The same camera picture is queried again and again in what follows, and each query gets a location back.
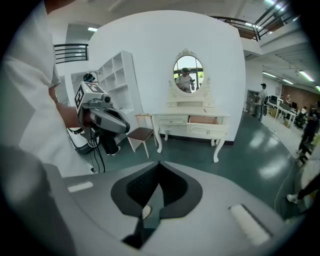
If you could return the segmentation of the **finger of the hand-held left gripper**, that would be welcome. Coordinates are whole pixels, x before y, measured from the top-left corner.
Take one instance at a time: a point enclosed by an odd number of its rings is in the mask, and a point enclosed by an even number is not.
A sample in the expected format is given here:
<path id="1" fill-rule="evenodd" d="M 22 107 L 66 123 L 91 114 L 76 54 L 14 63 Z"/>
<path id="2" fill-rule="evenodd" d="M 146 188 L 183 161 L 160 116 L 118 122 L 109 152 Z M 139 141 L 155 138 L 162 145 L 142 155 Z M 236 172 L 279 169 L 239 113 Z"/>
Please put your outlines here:
<path id="1" fill-rule="evenodd" d="M 104 112 L 110 116 L 113 116 L 115 119 L 120 120 L 126 125 L 129 125 L 127 116 L 118 109 L 106 108 Z"/>
<path id="2" fill-rule="evenodd" d="M 116 134 L 126 134 L 130 130 L 130 124 L 126 125 L 118 119 L 115 119 L 113 116 L 106 114 L 104 109 L 91 109 L 90 117 L 94 124 L 99 128 L 114 132 Z"/>

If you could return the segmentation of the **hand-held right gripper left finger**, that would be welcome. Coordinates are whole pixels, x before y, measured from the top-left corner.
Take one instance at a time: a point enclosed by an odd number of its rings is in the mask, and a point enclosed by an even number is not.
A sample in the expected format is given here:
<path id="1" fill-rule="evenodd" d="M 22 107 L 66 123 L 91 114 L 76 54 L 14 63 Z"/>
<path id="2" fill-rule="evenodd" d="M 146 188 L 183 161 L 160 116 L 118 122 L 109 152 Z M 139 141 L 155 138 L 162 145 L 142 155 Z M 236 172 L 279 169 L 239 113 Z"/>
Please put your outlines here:
<path id="1" fill-rule="evenodd" d="M 67 187 L 92 183 L 92 187 L 78 188 L 71 196 L 96 224 L 120 241 L 134 233 L 138 218 L 125 215 L 119 210 L 112 200 L 111 189 L 116 181 L 151 164 L 149 161 L 106 173 L 65 177 L 63 181 Z"/>

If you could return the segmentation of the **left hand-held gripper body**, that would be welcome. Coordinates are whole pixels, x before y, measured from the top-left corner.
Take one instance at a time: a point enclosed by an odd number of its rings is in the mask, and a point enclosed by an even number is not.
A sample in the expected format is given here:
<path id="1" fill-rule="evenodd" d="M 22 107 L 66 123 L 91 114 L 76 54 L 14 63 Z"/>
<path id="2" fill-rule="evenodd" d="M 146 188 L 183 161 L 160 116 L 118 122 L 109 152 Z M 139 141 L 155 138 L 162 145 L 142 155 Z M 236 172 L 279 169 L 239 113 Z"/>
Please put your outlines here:
<path id="1" fill-rule="evenodd" d="M 112 107 L 111 97 L 96 83 L 82 81 L 74 98 L 77 119 L 83 125 L 83 114 L 86 110 L 105 110 Z M 91 121 L 91 126 L 84 126 L 81 134 L 91 141 L 103 135 L 103 129 Z"/>

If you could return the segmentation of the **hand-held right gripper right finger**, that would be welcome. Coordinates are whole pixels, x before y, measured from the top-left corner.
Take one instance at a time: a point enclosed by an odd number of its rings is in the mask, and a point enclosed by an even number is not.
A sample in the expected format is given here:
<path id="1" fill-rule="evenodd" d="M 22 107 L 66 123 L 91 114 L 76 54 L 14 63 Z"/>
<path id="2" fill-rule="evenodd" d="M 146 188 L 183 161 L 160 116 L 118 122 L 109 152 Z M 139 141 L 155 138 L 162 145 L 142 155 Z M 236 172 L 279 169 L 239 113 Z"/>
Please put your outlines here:
<path id="1" fill-rule="evenodd" d="M 202 186 L 199 204 L 185 217 L 161 220 L 141 252 L 152 256 L 236 256 L 254 250 L 229 207 L 243 204 L 273 234 L 285 226 L 266 203 L 231 180 L 170 162 Z"/>

